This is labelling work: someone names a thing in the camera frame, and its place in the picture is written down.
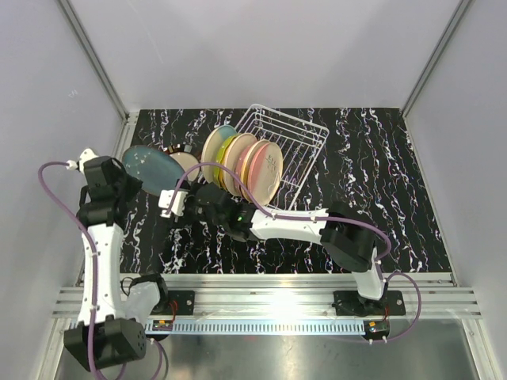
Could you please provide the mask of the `orange cream branch plate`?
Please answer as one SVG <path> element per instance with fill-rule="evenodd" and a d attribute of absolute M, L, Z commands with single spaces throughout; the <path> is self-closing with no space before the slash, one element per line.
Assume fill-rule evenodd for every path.
<path fill-rule="evenodd" d="M 244 185 L 247 185 L 247 178 L 250 171 L 250 163 L 253 160 L 254 155 L 257 151 L 266 145 L 269 141 L 267 139 L 262 139 L 260 141 L 255 142 L 254 144 L 248 146 L 243 152 L 238 160 L 237 170 L 238 176 L 241 182 Z"/>

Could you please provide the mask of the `pink cream branch plate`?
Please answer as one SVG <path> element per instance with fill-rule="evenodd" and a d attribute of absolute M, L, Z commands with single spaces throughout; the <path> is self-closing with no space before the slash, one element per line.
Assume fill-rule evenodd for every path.
<path fill-rule="evenodd" d="M 242 152 L 256 141 L 257 138 L 250 133 L 241 133 L 235 136 L 224 154 L 223 166 L 234 173 Z M 238 196 L 239 192 L 235 188 L 233 177 L 223 169 L 221 170 L 221 175 L 224 188 L 233 196 Z"/>
<path fill-rule="evenodd" d="M 274 142 L 267 142 L 254 154 L 247 175 L 250 198 L 268 205 L 280 186 L 283 174 L 283 154 Z"/>

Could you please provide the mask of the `teal glazed floral plate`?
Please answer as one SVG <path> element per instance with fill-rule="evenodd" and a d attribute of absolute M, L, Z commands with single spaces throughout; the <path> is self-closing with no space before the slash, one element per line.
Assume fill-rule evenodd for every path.
<path fill-rule="evenodd" d="M 131 146 L 121 162 L 126 172 L 142 181 L 142 189 L 153 196 L 173 190 L 185 172 L 168 154 L 149 146 Z"/>

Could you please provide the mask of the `blue cream branch plate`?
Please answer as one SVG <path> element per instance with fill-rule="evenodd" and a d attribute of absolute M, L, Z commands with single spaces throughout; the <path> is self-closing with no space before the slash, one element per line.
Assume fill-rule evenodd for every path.
<path fill-rule="evenodd" d="M 219 152 L 219 148 L 229 137 L 236 134 L 236 130 L 231 125 L 223 125 L 215 128 L 207 137 L 202 150 L 202 162 L 214 162 Z M 212 165 L 204 165 L 201 167 L 204 179 L 208 183 L 213 182 L 214 168 Z"/>

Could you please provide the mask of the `green polka dot plate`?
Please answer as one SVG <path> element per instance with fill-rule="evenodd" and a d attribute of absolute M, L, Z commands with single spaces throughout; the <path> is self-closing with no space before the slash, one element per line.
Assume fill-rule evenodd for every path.
<path fill-rule="evenodd" d="M 233 141 L 238 137 L 238 134 L 236 135 L 232 135 L 228 138 L 225 139 L 225 141 L 222 143 L 221 147 L 219 148 L 218 150 L 218 153 L 217 155 L 215 156 L 215 162 L 220 164 L 220 165 L 223 165 L 223 160 L 224 160 L 224 157 L 226 155 L 226 152 L 229 148 L 229 146 L 233 143 Z M 223 173 L 222 173 L 222 170 L 221 168 L 219 168 L 218 166 L 216 166 L 214 169 L 213 169 L 213 178 L 214 178 L 214 182 L 220 186 L 222 189 L 225 189 L 225 184 L 223 183 Z"/>

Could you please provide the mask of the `white wire dish rack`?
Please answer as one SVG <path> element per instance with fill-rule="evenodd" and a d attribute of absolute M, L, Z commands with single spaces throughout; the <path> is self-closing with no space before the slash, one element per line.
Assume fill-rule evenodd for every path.
<path fill-rule="evenodd" d="M 260 104 L 253 104 L 239 118 L 228 116 L 208 129 L 208 133 L 198 149 L 200 160 L 204 143 L 210 133 L 217 127 L 231 125 L 236 134 L 250 133 L 257 141 L 267 139 L 276 143 L 283 154 L 283 174 L 280 186 L 271 202 L 266 205 L 281 210 L 295 208 L 296 201 L 307 181 L 311 169 L 326 144 L 329 129 L 310 121 L 292 116 L 287 112 L 278 111 Z M 234 179 L 237 197 L 250 201 L 250 191 L 239 176 L 237 166 L 235 172 L 221 165 Z"/>

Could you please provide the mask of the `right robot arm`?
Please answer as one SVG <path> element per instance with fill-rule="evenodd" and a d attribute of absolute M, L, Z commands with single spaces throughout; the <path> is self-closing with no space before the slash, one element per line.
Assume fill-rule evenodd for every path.
<path fill-rule="evenodd" d="M 345 207 L 334 204 L 316 211 L 281 211 L 233 201 L 214 184 L 199 185 L 185 196 L 183 215 L 221 226 L 236 241 L 288 239 L 320 245 L 332 261 L 351 272 L 357 291 L 338 295 L 333 307 L 343 315 L 380 316 L 387 312 L 387 284 L 375 259 L 372 226 L 345 217 Z"/>

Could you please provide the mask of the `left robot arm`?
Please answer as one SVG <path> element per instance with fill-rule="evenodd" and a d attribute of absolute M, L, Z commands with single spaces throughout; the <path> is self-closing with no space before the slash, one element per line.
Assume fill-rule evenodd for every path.
<path fill-rule="evenodd" d="M 74 218 L 85 250 L 84 288 L 77 325 L 64 333 L 64 347 L 92 375 L 125 366 L 146 355 L 145 324 L 151 314 L 170 307 L 170 294 L 156 273 L 142 275 L 122 299 L 120 252 L 128 202 L 142 187 L 122 164 L 85 150 L 74 167 L 84 175 L 79 209 Z"/>

